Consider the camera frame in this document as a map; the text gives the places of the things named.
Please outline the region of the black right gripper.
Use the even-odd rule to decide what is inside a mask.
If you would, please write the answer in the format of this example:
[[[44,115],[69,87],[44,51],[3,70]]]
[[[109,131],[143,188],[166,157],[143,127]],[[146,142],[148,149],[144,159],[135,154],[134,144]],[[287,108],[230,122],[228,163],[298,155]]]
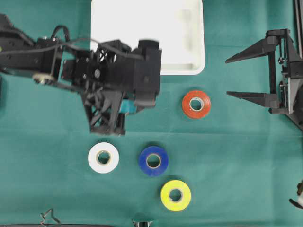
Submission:
[[[279,46],[280,57],[278,63],[282,65],[283,80],[280,82],[281,103],[277,94],[234,92],[227,91],[226,94],[245,99],[257,105],[268,107],[272,114],[293,114],[303,110],[303,58],[295,49],[294,42],[290,37],[290,30],[269,30],[266,38],[261,39],[244,51],[228,58],[225,63],[232,63],[252,58],[263,57],[275,53]]]

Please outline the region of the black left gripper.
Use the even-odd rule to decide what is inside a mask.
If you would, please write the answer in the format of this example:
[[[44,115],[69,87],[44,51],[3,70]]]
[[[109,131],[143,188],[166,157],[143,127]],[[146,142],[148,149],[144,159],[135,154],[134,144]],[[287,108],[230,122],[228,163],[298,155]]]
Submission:
[[[63,63],[62,89],[83,94],[83,106],[91,133],[125,135],[125,114],[120,113],[124,96],[133,97],[128,67],[137,60],[137,48],[120,40],[98,43],[97,49],[74,46],[72,41],[62,45],[73,59]]]

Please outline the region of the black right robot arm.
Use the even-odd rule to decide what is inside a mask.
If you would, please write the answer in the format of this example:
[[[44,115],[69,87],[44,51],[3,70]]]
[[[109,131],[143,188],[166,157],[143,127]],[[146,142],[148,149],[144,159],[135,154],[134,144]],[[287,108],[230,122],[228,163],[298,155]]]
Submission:
[[[228,58],[232,63],[268,57],[269,93],[228,91],[227,94],[283,114],[303,128],[303,2],[294,1],[297,41],[289,29],[268,30],[265,38]]]

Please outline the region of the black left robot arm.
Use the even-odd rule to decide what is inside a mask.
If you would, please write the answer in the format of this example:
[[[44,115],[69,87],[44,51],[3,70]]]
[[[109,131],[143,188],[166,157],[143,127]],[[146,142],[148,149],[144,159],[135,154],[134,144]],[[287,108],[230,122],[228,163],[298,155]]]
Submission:
[[[65,25],[57,25],[50,37],[34,40],[6,15],[0,16],[1,72],[79,94],[92,133],[125,134],[120,109],[127,94],[110,88],[105,76],[110,64],[130,52],[120,40],[100,43],[96,51],[79,48]]]

